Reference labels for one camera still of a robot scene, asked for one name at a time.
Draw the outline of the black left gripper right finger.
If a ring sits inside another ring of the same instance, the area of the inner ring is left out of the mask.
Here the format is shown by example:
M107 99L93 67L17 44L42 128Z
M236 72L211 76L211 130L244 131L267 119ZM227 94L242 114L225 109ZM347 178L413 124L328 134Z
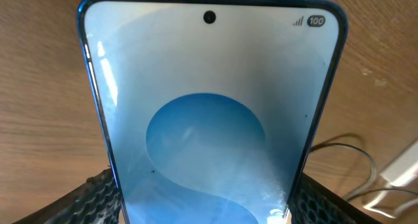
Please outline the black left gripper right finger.
M306 174L289 209L291 224L380 224Z

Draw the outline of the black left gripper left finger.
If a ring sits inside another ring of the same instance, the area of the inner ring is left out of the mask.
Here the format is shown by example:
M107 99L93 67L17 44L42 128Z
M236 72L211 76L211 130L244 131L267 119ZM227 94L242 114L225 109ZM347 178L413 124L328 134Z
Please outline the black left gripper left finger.
M13 224L118 224L121 195L111 169Z

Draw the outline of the blue Galaxy smartphone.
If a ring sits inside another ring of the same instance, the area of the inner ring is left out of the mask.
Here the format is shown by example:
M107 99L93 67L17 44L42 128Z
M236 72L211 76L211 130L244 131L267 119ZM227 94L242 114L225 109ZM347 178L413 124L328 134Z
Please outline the blue Galaxy smartphone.
M326 0L82 0L127 223L285 223L347 37Z

